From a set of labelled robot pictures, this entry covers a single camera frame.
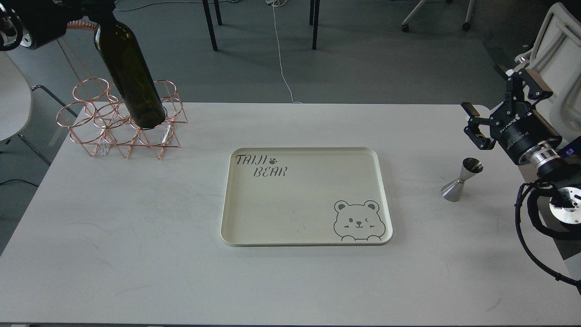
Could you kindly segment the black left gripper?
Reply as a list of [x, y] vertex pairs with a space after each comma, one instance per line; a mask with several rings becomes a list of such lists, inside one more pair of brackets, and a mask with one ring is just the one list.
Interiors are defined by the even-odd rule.
[[114, 0], [19, 0], [20, 45], [37, 49], [62, 37], [71, 21], [83, 17], [99, 23], [113, 15], [115, 4]]

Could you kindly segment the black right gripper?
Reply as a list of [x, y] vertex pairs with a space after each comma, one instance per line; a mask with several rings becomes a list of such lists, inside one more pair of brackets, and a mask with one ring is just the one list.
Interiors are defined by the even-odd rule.
[[[525, 157], [529, 149], [543, 142], [555, 148], [562, 142], [562, 136], [536, 111], [536, 105], [554, 92], [533, 69], [512, 70], [498, 65], [497, 72], [506, 81], [503, 103], [485, 119], [471, 102], [461, 102], [468, 115], [463, 131], [478, 149], [491, 150], [497, 142], [515, 165], [525, 165], [529, 163]], [[492, 138], [484, 136], [481, 125], [490, 126]]]

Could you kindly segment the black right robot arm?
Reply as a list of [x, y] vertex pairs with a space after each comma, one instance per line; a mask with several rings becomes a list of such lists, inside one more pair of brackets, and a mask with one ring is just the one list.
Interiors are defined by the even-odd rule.
[[552, 89], [532, 69], [522, 68], [511, 75], [500, 72], [507, 83], [504, 101], [488, 118], [482, 118], [469, 102], [462, 102], [468, 114], [465, 134], [481, 150], [498, 144], [515, 165], [532, 164], [541, 183], [550, 185], [540, 195], [549, 197], [553, 215], [566, 232], [546, 228], [539, 220], [537, 201], [529, 198], [527, 208], [532, 224], [543, 234], [560, 240], [580, 239], [580, 160], [563, 158], [556, 152], [562, 137], [540, 115], [535, 104], [553, 95]]

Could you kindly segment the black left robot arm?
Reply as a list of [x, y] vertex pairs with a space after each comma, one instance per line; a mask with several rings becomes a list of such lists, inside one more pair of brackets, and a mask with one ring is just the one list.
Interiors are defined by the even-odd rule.
[[35, 50], [65, 35], [72, 21], [112, 16], [114, 0], [3, 0], [1, 50]]

